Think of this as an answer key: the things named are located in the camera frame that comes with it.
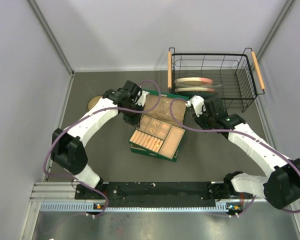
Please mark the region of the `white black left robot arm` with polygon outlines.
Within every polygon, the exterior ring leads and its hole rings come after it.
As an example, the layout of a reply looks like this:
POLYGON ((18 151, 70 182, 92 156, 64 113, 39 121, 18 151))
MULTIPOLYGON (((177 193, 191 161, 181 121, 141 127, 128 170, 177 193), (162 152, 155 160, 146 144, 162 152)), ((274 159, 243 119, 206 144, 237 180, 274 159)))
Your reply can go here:
POLYGON ((86 186, 100 190, 103 179, 89 166, 85 147, 105 123, 119 114, 127 124, 138 126, 148 94, 129 80, 117 90, 107 90, 80 120, 53 132, 50 159, 86 186))

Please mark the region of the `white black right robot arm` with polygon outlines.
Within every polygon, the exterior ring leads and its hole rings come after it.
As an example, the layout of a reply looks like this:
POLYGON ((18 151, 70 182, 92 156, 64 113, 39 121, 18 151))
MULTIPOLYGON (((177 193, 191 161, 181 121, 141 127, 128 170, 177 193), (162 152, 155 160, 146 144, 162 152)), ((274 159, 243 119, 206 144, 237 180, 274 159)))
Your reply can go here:
POLYGON ((246 153, 263 171, 264 176, 241 171, 228 174, 224 182, 231 190, 264 198, 274 208, 284 209, 300 199, 300 159, 290 160, 259 137, 238 114, 228 114, 223 101, 215 96, 192 97, 187 107, 194 109, 192 118, 207 132, 218 132, 246 153))

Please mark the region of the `green jewelry box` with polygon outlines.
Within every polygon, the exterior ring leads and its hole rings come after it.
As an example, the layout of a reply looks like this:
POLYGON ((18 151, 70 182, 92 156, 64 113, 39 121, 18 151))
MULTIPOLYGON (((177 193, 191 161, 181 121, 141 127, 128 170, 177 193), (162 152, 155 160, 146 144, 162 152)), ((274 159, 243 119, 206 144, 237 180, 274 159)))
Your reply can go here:
MULTIPOLYGON (((166 122, 166 123, 169 123, 169 124, 172 124, 172 125, 182 128, 180 125, 178 125, 178 123, 176 121, 178 121, 180 123, 184 122, 185 113, 186 113, 185 103, 183 101, 179 101, 179 100, 175 101, 174 103, 171 103, 174 99, 178 98, 178 96, 175 94, 163 92, 163 93, 161 93, 161 96, 159 96, 159 93, 154 90, 149 90, 148 92, 149 92, 149 95, 146 97, 145 109, 149 110, 152 107, 154 107, 154 109, 147 112, 144 115, 150 116, 157 120, 161 120, 163 122, 166 122)), ((156 157, 159 159, 164 159, 164 158, 156 156, 154 154, 150 154, 149 152, 141 149, 140 147, 132 145, 132 144, 130 146, 130 150, 133 153, 138 153, 138 154, 142 154, 142 155, 146 155, 146 156, 152 156, 152 157, 156 157)), ((177 161, 178 153, 179 153, 179 148, 178 148, 178 151, 177 151, 174 161, 170 160, 171 162, 177 161)))

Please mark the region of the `green jewelry tray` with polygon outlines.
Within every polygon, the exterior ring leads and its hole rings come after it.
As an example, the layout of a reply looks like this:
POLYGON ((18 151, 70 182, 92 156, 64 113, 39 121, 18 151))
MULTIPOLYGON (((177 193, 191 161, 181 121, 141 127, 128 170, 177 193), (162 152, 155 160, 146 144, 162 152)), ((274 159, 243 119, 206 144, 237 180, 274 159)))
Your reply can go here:
POLYGON ((181 127, 143 115, 129 142, 152 155, 174 161, 184 134, 181 127))

